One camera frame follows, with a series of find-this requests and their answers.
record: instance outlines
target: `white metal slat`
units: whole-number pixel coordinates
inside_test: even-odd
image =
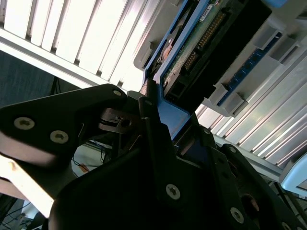
[[[64,0],[53,0],[45,28],[44,38],[42,41],[42,48],[50,51],[53,40],[55,38],[61,12],[63,9]]]
[[[110,79],[145,2],[145,0],[132,0],[131,4],[129,5],[127,13],[124,15],[124,19],[121,21],[116,35],[112,38],[112,41],[100,65],[99,70],[102,73],[101,77],[103,79]]]
[[[134,78],[134,81],[136,82],[139,80],[139,84],[142,82],[143,77],[141,71],[138,71],[140,75],[138,76],[138,79],[136,79],[136,76],[131,75],[129,72],[125,71],[125,69],[127,69],[129,66],[131,66],[131,68],[134,67],[133,60],[136,56],[138,44],[140,43],[150,20],[153,18],[160,1],[161,0],[147,1],[147,4],[145,5],[144,10],[112,74],[110,79],[111,83],[117,85],[119,81],[124,82],[124,79],[130,81],[131,77]]]
[[[220,114],[210,108],[207,108],[202,115],[198,118],[199,124],[206,128],[210,128],[211,125],[220,117]]]
[[[70,1],[59,33],[57,56],[71,63],[75,62],[94,4],[95,0]]]
[[[7,3],[7,0],[0,1],[0,23],[3,23],[5,19],[6,3]]]
[[[268,79],[248,98],[248,106],[236,117],[224,117],[213,128],[218,136],[224,137],[233,132],[241,123],[249,117],[250,113],[268,96],[272,90],[290,73],[296,65],[306,56],[306,49],[301,49],[295,58],[286,66],[280,65]]]
[[[259,157],[265,156],[284,135],[293,132],[293,130],[301,126],[300,123],[302,120],[306,119],[306,113],[307,106],[302,108],[300,111],[293,112],[293,116],[281,122],[280,125],[275,128],[275,130],[267,135],[251,151]]]
[[[52,0],[37,0],[31,28],[31,43],[42,45]]]
[[[25,38],[31,13],[32,0],[8,0],[4,29]]]
[[[301,86],[287,101],[278,106],[271,116],[266,116],[259,121],[251,129],[251,133],[239,141],[239,145],[247,151],[251,151],[255,147],[255,143],[260,143],[278,125],[306,106],[306,101],[298,100],[299,98],[307,98],[307,84]]]
[[[124,68],[126,63],[129,63],[129,70],[121,75],[120,82],[123,82],[122,88],[125,90],[139,91],[143,84],[143,71],[134,66],[134,59],[139,52],[142,43],[147,37],[147,34],[153,25],[159,11],[164,7],[167,0],[148,1],[146,7],[143,10],[138,24],[136,25],[133,34],[127,46],[122,54],[121,59],[118,62],[118,67],[113,72],[116,74],[116,70]]]
[[[303,124],[302,127],[295,130],[293,134],[287,136],[285,141],[278,145],[269,156],[266,157],[268,162],[273,164],[281,164],[283,161],[286,161],[294,154],[299,152],[302,148],[306,146],[306,137],[307,137],[307,122]]]
[[[226,139],[237,144],[242,137],[253,130],[262,119],[269,117],[274,113],[293,93],[295,93],[302,85],[305,84],[307,69],[307,57],[301,61],[294,70],[283,79],[272,92],[263,99],[263,101],[244,119],[244,121],[234,131],[226,134]]]
[[[81,46],[79,67],[96,74],[115,32],[126,0],[103,0]]]

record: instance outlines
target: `cable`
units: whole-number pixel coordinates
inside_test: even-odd
[[[282,189],[280,188],[279,184],[278,184],[277,182],[275,182],[274,185],[275,185],[277,191],[279,192],[280,197],[282,198],[283,202],[284,202],[284,203],[287,205],[287,207],[294,213],[294,211],[292,210],[292,208],[291,208],[289,202],[288,202],[287,199],[286,199],[286,196],[283,194]]]
[[[305,212],[306,210],[307,210],[307,207],[304,208],[304,212]],[[299,217],[300,215],[301,215],[301,214],[298,213],[298,214],[296,215],[296,217]]]
[[[73,172],[73,174],[75,174],[75,176],[76,176],[77,178],[79,178],[78,175],[77,175],[75,172]]]
[[[84,165],[84,164],[80,164],[79,162],[77,162],[75,159],[74,159],[75,156],[72,157],[72,161],[75,165],[78,165],[78,166],[81,166],[81,167],[99,167],[101,165]]]
[[[62,92],[61,92],[61,86],[60,86],[60,84],[59,84],[59,79],[58,79],[58,82],[57,82],[57,83],[58,83],[58,86],[59,86],[59,93],[62,93]]]
[[[22,210],[24,207],[27,207],[29,204],[27,204],[27,205],[25,205],[25,206],[23,206],[23,207],[21,207],[21,208],[15,210],[15,211],[9,213],[9,214],[7,214],[4,218],[6,218],[7,216],[11,215],[12,213],[15,213],[15,212],[17,212],[17,211],[19,211],[19,210]]]

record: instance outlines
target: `slatted metal panel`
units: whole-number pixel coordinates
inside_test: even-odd
[[[241,148],[284,168],[307,151],[307,50],[280,65],[236,117],[201,106],[200,124]]]
[[[40,55],[44,51],[52,53],[61,66],[77,67],[80,70],[73,72],[94,83],[109,81],[123,85],[125,90],[139,90],[142,71],[134,67],[133,60],[165,3],[166,0],[1,0],[0,23],[6,36],[16,35],[14,39],[22,38],[29,44],[14,43]],[[131,79],[134,84],[125,84]]]
[[[166,2],[1,0],[0,49],[81,88],[111,82],[138,91],[142,71],[133,60]],[[305,5],[289,0],[274,12],[287,24]],[[236,118],[200,106],[199,122],[281,168],[306,152],[307,37],[301,40],[296,57],[268,77]]]

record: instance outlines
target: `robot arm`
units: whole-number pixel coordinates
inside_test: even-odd
[[[174,143],[156,88],[148,80],[144,95],[126,96],[107,84],[0,109],[0,182],[19,189],[50,230],[305,229],[240,152],[217,147],[193,116]],[[75,179],[76,148],[110,132],[118,144],[109,162]]]

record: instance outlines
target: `white surface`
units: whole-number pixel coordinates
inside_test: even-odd
[[[57,56],[71,63],[75,62],[94,4],[95,0],[70,1],[68,12],[59,34]]]
[[[0,155],[0,177],[6,178],[46,217],[53,199],[12,159]]]
[[[4,29],[25,38],[32,0],[8,0],[5,11]]]
[[[37,0],[31,28],[31,43],[42,45],[52,0]]]
[[[131,75],[128,74],[126,70],[129,69],[130,66],[134,67],[133,60],[136,56],[137,45],[141,40],[146,26],[152,18],[159,2],[159,0],[150,1],[149,4],[145,6],[141,17],[129,38],[129,41],[127,42],[126,47],[120,56],[117,67],[111,76],[110,82],[112,84],[117,85],[119,81],[124,82],[124,77],[127,81],[131,80]]]
[[[96,74],[115,32],[126,0],[101,0],[81,46],[79,66]]]
[[[45,28],[42,48],[47,51],[51,50],[54,36],[61,16],[64,0],[53,0],[48,15],[48,21]]]
[[[138,20],[138,16],[144,7],[145,0],[133,0],[128,8],[128,12],[122,20],[116,36],[112,39],[111,44],[106,52],[106,55],[99,68],[102,72],[101,77],[109,80],[113,70],[120,58],[122,51],[125,48],[127,40],[130,38],[130,34],[133,31],[135,23]]]

